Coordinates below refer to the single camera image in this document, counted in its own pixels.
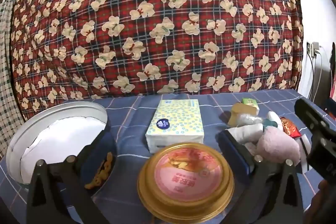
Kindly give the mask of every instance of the blue checkered tablecloth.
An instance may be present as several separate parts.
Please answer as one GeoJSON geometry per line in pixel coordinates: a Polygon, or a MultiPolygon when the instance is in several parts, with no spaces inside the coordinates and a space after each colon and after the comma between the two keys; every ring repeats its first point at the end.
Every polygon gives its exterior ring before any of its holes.
{"type": "MultiPolygon", "coordinates": [[[[257,100],[261,117],[265,117],[270,110],[275,111],[279,116],[292,120],[301,134],[306,134],[310,139],[310,131],[294,114],[294,103],[302,97],[294,90],[260,90],[250,93],[213,95],[165,94],[94,100],[106,108],[111,121],[111,133],[118,147],[118,158],[113,172],[93,197],[105,217],[111,223],[118,224],[164,223],[143,207],[137,194],[138,173],[151,156],[147,149],[145,133],[161,99],[198,99],[205,133],[204,144],[219,150],[215,135],[227,128],[223,122],[226,120],[226,112],[230,111],[232,105],[240,102],[243,97],[257,100]]],[[[325,117],[332,129],[336,129],[336,123],[325,112],[317,106],[314,108],[325,117]]],[[[8,175],[5,159],[0,162],[0,169],[0,196],[18,221],[24,224],[26,223],[27,192],[8,175]]],[[[318,184],[322,178],[315,170],[310,170],[304,175],[298,174],[298,177],[303,206],[307,208],[318,191],[318,184]]],[[[239,196],[240,190],[237,184],[234,200],[239,196]]],[[[81,223],[74,208],[69,208],[69,212],[76,221],[81,223]]],[[[218,224],[225,213],[219,214],[206,223],[218,224]]]]}

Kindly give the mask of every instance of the round tin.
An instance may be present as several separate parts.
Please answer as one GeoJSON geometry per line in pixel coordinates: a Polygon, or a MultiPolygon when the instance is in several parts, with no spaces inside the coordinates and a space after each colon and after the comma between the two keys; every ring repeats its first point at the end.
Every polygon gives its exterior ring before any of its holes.
{"type": "Polygon", "coordinates": [[[143,205],[171,223],[200,223],[229,204],[233,173],[216,150],[199,143],[167,146],[143,166],[137,182],[143,205]]]}
{"type": "MultiPolygon", "coordinates": [[[[6,165],[9,175],[16,182],[21,184],[23,188],[29,189],[29,184],[24,182],[21,174],[21,158],[24,152],[44,129],[48,128],[57,120],[70,117],[92,117],[105,124],[105,128],[100,133],[97,132],[97,136],[92,143],[87,144],[85,148],[82,149],[85,153],[79,154],[85,154],[85,156],[80,159],[81,164],[78,170],[78,176],[81,185],[87,189],[91,196],[97,192],[107,180],[107,177],[113,169],[117,150],[115,140],[110,133],[110,122],[106,110],[101,105],[93,102],[68,102],[38,113],[25,122],[13,136],[6,153],[6,165]],[[100,172],[104,173],[103,179],[97,179],[100,172]]],[[[67,190],[62,183],[59,184],[59,188],[65,204],[71,206],[67,190]]]]}

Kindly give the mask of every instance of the green checkered fabric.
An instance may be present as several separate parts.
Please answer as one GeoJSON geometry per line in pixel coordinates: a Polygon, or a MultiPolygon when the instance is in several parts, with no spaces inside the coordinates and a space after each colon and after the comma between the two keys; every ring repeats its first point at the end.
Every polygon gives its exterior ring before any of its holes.
{"type": "Polygon", "coordinates": [[[14,133],[24,123],[11,86],[10,35],[13,3],[0,4],[0,157],[3,157],[14,133]]]}

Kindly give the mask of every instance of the black cable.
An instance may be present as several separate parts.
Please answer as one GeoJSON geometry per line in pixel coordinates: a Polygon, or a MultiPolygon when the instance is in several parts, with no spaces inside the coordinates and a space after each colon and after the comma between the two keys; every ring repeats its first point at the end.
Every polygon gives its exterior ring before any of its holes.
{"type": "Polygon", "coordinates": [[[312,94],[312,92],[313,92],[313,87],[314,87],[314,76],[315,76],[315,74],[314,74],[313,61],[311,60],[311,57],[310,57],[309,54],[308,54],[308,57],[309,57],[309,59],[310,59],[310,63],[311,63],[311,71],[313,72],[313,82],[312,82],[312,84],[311,84],[311,88],[310,88],[309,95],[308,95],[308,99],[310,100],[310,95],[312,94]]]}

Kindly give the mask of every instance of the metal screw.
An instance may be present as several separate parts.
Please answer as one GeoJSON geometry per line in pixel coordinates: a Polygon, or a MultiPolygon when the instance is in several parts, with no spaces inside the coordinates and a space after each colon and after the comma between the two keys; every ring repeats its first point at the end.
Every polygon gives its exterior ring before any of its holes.
{"type": "Polygon", "coordinates": [[[286,160],[286,164],[287,164],[288,166],[292,166],[292,165],[293,165],[293,161],[290,160],[290,159],[288,159],[288,160],[286,160]]]}
{"type": "Polygon", "coordinates": [[[325,139],[324,138],[321,138],[321,144],[323,145],[323,146],[326,146],[327,145],[327,142],[325,141],[325,139]]]}
{"type": "Polygon", "coordinates": [[[255,155],[255,156],[254,156],[254,160],[255,160],[256,162],[262,162],[262,161],[263,161],[263,157],[260,156],[260,155],[255,155]]]}
{"type": "Polygon", "coordinates": [[[41,167],[43,164],[44,164],[44,160],[38,160],[37,162],[36,162],[36,165],[38,166],[38,167],[41,167]]]}
{"type": "Polygon", "coordinates": [[[67,157],[67,162],[72,163],[72,162],[75,161],[75,159],[76,159],[75,156],[69,156],[69,157],[67,157]]]}

